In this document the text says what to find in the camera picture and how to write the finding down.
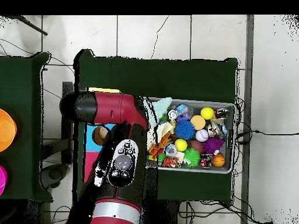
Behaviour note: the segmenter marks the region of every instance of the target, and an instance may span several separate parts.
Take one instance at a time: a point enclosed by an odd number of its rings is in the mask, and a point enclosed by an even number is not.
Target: tennis ball
[[[203,116],[205,120],[210,120],[214,115],[214,110],[211,107],[204,107],[200,111],[200,115]]]
[[[175,147],[178,151],[181,152],[185,151],[187,146],[188,146],[187,142],[183,139],[178,139],[175,141]]]
[[[222,154],[217,154],[213,156],[212,163],[215,167],[222,167],[225,163],[225,159]]]

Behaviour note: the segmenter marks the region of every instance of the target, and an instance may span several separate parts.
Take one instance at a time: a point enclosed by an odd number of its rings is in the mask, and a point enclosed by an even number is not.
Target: green tablecloth
[[[82,50],[79,61],[79,88],[119,89],[122,93],[148,97],[233,103],[238,62],[145,60],[93,57]],[[84,125],[79,125],[78,189],[82,178]],[[230,203],[231,173],[208,174],[160,170],[160,200],[222,200]]]
[[[0,203],[2,199],[52,201],[39,184],[40,73],[49,56],[42,52],[30,58],[0,57],[0,108],[14,119],[18,128],[13,143],[0,152],[0,165],[8,174]]]

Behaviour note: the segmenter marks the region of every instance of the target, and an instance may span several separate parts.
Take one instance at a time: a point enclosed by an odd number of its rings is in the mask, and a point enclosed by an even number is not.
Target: toy figure
[[[217,110],[215,110],[215,117],[217,119],[228,118],[228,113],[229,112],[230,111],[228,109],[225,109],[225,108],[217,109]]]
[[[179,160],[179,158],[177,158],[177,157],[175,157],[175,158],[166,157],[163,160],[162,167],[174,168],[176,166],[179,166],[178,160]]]

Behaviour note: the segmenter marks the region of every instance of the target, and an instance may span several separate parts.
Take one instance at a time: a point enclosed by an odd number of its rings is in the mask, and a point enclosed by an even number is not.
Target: orange basketball ball
[[[213,156],[212,163],[215,167],[222,167],[225,163],[225,159],[223,155],[217,154]]]

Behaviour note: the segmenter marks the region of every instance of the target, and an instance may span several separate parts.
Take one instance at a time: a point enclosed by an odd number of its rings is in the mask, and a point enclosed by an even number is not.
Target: purple toy
[[[201,143],[206,154],[213,154],[220,150],[224,141],[221,138],[209,138],[207,141]]]
[[[180,121],[180,120],[189,120],[190,119],[190,116],[188,113],[183,113],[182,115],[179,115],[177,118],[176,118],[176,122]]]

